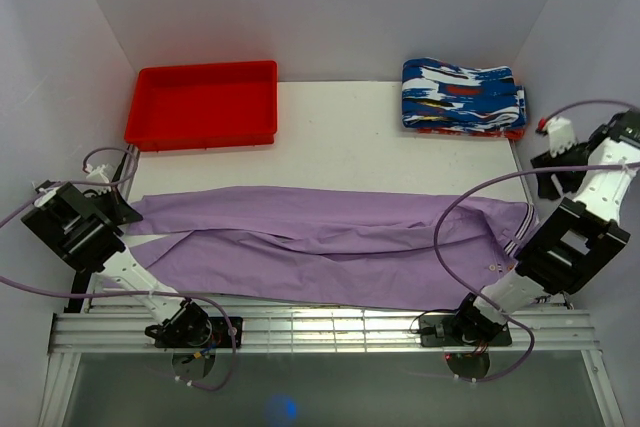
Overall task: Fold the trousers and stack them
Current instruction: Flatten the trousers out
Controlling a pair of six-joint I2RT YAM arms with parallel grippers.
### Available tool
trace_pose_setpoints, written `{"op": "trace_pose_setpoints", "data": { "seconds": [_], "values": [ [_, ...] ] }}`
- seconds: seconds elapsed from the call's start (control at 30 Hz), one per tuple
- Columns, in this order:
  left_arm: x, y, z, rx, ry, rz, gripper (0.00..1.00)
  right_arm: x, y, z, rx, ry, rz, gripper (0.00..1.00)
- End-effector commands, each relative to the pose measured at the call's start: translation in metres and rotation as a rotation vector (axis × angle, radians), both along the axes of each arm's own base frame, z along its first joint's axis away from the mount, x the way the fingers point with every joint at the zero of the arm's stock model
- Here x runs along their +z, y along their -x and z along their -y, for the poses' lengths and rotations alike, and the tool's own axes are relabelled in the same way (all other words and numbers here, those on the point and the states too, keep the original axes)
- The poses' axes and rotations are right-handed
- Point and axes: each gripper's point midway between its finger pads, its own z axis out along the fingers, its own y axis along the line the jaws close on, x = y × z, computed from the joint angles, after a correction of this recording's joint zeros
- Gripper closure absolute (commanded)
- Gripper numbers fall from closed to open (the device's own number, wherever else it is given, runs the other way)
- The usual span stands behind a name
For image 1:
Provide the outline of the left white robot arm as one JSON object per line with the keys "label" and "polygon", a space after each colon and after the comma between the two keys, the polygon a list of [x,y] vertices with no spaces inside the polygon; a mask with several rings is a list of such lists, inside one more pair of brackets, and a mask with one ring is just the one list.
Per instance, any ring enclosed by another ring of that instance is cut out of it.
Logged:
{"label": "left white robot arm", "polygon": [[79,273],[95,274],[130,293],[155,323],[145,335],[158,348],[200,348],[213,338],[207,313],[163,284],[134,258],[123,226],[143,220],[115,187],[80,191],[69,182],[46,181],[22,223]]}

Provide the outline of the purple trousers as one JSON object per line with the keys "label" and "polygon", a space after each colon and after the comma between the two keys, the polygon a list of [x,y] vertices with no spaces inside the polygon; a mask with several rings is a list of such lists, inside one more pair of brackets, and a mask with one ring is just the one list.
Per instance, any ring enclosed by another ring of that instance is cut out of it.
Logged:
{"label": "purple trousers", "polygon": [[228,187],[150,195],[136,260],[179,291],[402,310],[453,309],[498,280],[535,224],[483,197]]}

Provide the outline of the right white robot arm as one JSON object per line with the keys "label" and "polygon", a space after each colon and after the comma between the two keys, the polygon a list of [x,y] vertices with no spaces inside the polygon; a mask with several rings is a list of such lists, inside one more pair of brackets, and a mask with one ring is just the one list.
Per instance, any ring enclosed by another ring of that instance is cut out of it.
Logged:
{"label": "right white robot arm", "polygon": [[515,251],[516,264],[479,294],[468,294],[448,323],[464,344],[488,344],[507,318],[538,297],[581,290],[627,245],[624,197],[639,167],[639,114],[615,114],[588,140],[564,117],[540,122],[549,148],[534,157],[537,193],[558,205]]}

